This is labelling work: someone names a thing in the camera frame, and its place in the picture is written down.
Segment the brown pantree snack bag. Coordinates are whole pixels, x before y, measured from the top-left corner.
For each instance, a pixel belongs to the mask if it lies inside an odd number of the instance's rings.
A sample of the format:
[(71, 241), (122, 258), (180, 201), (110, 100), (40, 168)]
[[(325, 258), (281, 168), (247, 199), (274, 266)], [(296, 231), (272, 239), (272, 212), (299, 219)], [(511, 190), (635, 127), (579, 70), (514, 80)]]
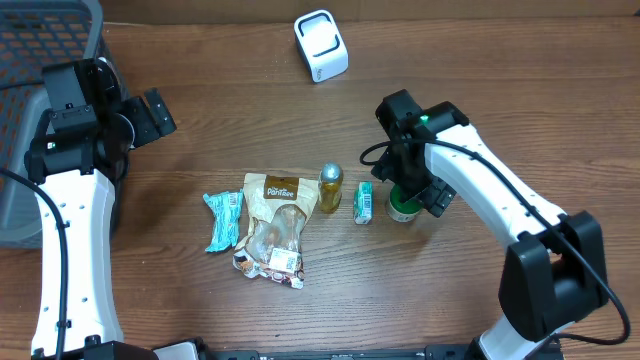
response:
[(233, 266), (248, 278), (260, 276), (293, 289), (303, 288), (301, 234), (319, 199), (318, 182), (248, 173), (243, 194), (249, 226), (235, 247)]

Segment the silver capped yellow drink bottle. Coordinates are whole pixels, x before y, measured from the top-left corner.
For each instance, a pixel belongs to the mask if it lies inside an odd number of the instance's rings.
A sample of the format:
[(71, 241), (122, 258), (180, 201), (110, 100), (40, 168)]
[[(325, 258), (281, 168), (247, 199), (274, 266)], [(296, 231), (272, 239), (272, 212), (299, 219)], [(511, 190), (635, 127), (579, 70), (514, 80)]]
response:
[(334, 162), (326, 163), (319, 174), (319, 206), (322, 212), (333, 213), (339, 207), (342, 198), (344, 173)]

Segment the small green white carton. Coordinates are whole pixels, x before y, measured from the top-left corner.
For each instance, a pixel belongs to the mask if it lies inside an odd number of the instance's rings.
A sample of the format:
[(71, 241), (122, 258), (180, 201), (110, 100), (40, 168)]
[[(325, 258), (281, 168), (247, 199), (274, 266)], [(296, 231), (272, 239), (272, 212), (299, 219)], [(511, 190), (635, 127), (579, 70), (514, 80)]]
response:
[(360, 182), (354, 192), (354, 222), (366, 225), (373, 219), (373, 184)]

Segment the green lidded jar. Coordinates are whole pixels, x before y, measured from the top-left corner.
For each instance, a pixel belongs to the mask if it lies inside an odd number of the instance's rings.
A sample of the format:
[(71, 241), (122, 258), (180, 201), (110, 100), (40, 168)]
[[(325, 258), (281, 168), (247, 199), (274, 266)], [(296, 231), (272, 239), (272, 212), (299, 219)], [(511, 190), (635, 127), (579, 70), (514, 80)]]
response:
[(385, 204), (387, 214), (391, 219), (399, 223), (408, 223), (413, 221), (422, 211), (422, 205), (413, 199), (405, 202), (401, 201), (404, 193), (401, 188), (394, 184), (389, 192), (388, 199)]

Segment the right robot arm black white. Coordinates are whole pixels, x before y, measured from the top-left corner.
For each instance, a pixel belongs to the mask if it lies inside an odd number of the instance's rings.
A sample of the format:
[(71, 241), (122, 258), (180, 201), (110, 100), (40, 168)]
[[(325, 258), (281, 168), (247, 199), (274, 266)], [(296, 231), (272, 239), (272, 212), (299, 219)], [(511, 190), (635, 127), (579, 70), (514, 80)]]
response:
[(466, 358), (537, 357), (552, 336), (607, 304), (603, 235), (589, 213), (569, 215), (538, 195), (450, 102), (423, 109), (400, 90), (375, 115), (390, 143), (371, 173), (393, 182), (392, 203), (439, 217), (460, 196), (504, 249), (503, 315)]

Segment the teal snack wrapper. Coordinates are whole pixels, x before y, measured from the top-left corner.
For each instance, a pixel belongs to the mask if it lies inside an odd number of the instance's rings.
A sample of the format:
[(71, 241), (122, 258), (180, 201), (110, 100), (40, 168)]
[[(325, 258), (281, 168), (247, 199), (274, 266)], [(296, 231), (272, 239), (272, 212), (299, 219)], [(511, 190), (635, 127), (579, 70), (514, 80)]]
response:
[(222, 253), (237, 245), (243, 200), (242, 190), (203, 195), (203, 201), (214, 216), (212, 239), (205, 249), (207, 253)]

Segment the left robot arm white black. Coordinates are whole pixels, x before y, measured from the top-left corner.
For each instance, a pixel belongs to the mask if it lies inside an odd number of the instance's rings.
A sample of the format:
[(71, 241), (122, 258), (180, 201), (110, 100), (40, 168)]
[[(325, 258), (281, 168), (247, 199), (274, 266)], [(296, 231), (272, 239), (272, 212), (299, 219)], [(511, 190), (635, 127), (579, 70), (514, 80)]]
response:
[(126, 97), (103, 57), (47, 66), (49, 99), (24, 165), (42, 232), (35, 359), (80, 359), (124, 341), (112, 290), (111, 237), (131, 151), (176, 131), (155, 88)]

